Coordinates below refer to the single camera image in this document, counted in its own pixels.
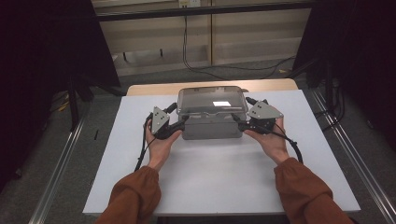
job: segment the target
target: brown sleeve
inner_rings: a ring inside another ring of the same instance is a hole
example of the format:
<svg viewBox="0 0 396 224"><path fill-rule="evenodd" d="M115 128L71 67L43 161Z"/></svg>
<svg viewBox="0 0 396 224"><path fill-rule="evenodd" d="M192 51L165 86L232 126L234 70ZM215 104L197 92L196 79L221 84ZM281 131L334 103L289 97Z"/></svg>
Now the brown sleeve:
<svg viewBox="0 0 396 224"><path fill-rule="evenodd" d="M276 189L290 223L353 223L332 200L332 191L294 158L275 168Z"/></svg>
<svg viewBox="0 0 396 224"><path fill-rule="evenodd" d="M161 199L158 172L147 166L125 176L111 191L107 209L98 223L149 223Z"/></svg>

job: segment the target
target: plastic container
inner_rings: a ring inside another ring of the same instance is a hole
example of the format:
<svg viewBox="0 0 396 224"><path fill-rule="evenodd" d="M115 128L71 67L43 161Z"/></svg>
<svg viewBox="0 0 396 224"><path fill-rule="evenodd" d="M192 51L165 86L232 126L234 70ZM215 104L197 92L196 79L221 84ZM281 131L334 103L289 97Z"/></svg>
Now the plastic container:
<svg viewBox="0 0 396 224"><path fill-rule="evenodd" d="M248 106L237 86L187 88L178 93L178 119L189 116L183 139L238 138L238 130L231 113L245 120Z"/></svg>

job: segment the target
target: person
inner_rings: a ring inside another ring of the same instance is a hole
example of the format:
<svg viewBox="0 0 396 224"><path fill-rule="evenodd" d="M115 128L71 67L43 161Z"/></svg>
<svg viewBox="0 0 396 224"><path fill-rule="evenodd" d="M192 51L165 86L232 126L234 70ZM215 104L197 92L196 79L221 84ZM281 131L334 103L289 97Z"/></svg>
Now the person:
<svg viewBox="0 0 396 224"><path fill-rule="evenodd" d="M149 123L146 128L149 143L154 136L149 130ZM274 132L282 131L283 118L277 119L274 127ZM332 200L332 191L323 180L289 156L283 138L249 130L244 133L254 138L264 153L277 164L274 169L276 189L290 223L354 223ZM177 131L168 139L155 139L149 145L148 165L125 176L114 186L107 209L95 223L149 223L161 199L158 172L180 135L181 131Z"/></svg>

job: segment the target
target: gray box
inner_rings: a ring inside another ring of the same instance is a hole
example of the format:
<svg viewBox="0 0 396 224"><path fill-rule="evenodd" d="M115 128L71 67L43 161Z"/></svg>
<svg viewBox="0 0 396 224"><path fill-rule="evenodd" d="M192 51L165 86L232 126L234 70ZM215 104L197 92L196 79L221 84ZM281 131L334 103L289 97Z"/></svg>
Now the gray box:
<svg viewBox="0 0 396 224"><path fill-rule="evenodd" d="M187 88L178 93L178 119L184 116L185 140L238 138L242 133L231 114L246 120L248 106L237 86Z"/></svg>

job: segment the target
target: forearm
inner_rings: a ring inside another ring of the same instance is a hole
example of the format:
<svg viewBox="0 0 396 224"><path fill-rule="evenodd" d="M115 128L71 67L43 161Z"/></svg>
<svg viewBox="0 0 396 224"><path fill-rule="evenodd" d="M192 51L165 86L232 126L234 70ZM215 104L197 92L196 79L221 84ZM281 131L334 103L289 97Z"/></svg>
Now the forearm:
<svg viewBox="0 0 396 224"><path fill-rule="evenodd" d="M125 176L111 191L95 223L146 223L161 199L158 172L147 166Z"/></svg>
<svg viewBox="0 0 396 224"><path fill-rule="evenodd" d="M332 200L330 188L290 158L275 168L276 189L291 223L352 223Z"/></svg>

